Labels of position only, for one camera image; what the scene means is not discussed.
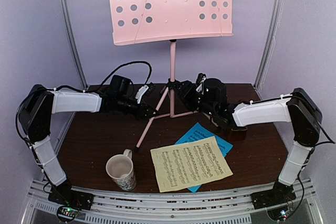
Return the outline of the yellow sheet music page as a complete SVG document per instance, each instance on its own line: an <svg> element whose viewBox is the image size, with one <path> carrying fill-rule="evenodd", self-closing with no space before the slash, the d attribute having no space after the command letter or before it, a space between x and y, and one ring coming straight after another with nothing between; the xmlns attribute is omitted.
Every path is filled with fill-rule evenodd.
<svg viewBox="0 0 336 224"><path fill-rule="evenodd" d="M233 175L214 136L150 150L159 192L178 191Z"/></svg>

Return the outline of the blue sheet music page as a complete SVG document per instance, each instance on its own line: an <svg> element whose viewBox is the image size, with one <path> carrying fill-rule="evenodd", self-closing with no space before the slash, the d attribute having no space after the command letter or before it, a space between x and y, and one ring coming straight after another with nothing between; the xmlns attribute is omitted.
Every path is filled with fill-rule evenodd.
<svg viewBox="0 0 336 224"><path fill-rule="evenodd" d="M202 127L199 123L196 123L193 127L191 127L175 144L195 142L212 136L216 138L217 145L222 155L226 157L233 145Z"/></svg>

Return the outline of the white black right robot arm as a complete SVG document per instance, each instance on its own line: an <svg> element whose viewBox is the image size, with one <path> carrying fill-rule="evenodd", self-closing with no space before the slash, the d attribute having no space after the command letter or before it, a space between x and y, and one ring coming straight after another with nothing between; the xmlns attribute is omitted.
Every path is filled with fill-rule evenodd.
<svg viewBox="0 0 336 224"><path fill-rule="evenodd" d="M320 137L322 113L302 88L290 94L263 101L227 101L226 85L215 78L199 75L196 83L175 81L172 85L185 107L209 115L223 129L242 129L249 125L289 122L294 143L285 164L269 192L272 203L279 204L289 196L292 185L305 166Z"/></svg>

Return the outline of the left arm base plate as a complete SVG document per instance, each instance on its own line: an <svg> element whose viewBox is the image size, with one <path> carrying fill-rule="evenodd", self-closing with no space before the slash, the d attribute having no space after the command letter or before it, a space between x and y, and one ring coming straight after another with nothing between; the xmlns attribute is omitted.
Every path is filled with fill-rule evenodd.
<svg viewBox="0 0 336 224"><path fill-rule="evenodd" d="M59 205L70 206L80 210L90 210L93 203L94 195L80 191L71 191L69 199L64 200L57 194L50 194L48 200Z"/></svg>

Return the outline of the pink music stand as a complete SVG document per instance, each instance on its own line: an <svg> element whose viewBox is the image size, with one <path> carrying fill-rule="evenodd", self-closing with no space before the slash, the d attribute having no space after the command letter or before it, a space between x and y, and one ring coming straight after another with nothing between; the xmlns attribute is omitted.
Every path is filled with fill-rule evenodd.
<svg viewBox="0 0 336 224"><path fill-rule="evenodd" d="M175 80L180 39L233 35L232 0L109 0L117 46L170 42L170 80Z"/></svg>

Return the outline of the dark red wooden metronome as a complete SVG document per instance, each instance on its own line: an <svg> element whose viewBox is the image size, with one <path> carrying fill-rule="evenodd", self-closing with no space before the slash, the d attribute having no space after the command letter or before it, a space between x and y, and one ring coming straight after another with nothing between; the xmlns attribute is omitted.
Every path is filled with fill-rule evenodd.
<svg viewBox="0 0 336 224"><path fill-rule="evenodd" d="M224 139L228 142L240 142L246 139L248 128L238 127L233 129L226 129L224 131Z"/></svg>

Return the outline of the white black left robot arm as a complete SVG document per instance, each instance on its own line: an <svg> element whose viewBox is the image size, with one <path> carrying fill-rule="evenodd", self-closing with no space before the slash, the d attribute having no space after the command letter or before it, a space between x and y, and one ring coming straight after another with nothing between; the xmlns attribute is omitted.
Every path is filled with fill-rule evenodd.
<svg viewBox="0 0 336 224"><path fill-rule="evenodd" d="M121 112L137 120L151 118L157 110L142 101L155 88L153 83L143 85L134 97L127 96L130 79L115 75L102 90L77 90L70 86L47 89L36 84L20 104L16 122L25 133L24 141L32 150L52 186L51 193L64 205L71 205L76 197L71 183L61 168L51 144L51 116L63 112L108 113Z"/></svg>

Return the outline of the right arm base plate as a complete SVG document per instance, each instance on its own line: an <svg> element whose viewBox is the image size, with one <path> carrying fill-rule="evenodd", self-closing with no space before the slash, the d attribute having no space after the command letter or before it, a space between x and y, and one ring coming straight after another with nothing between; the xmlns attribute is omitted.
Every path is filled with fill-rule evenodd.
<svg viewBox="0 0 336 224"><path fill-rule="evenodd" d="M284 204L288 200L295 200L297 198L294 192L286 194L273 189L252 193L250 196L254 209Z"/></svg>

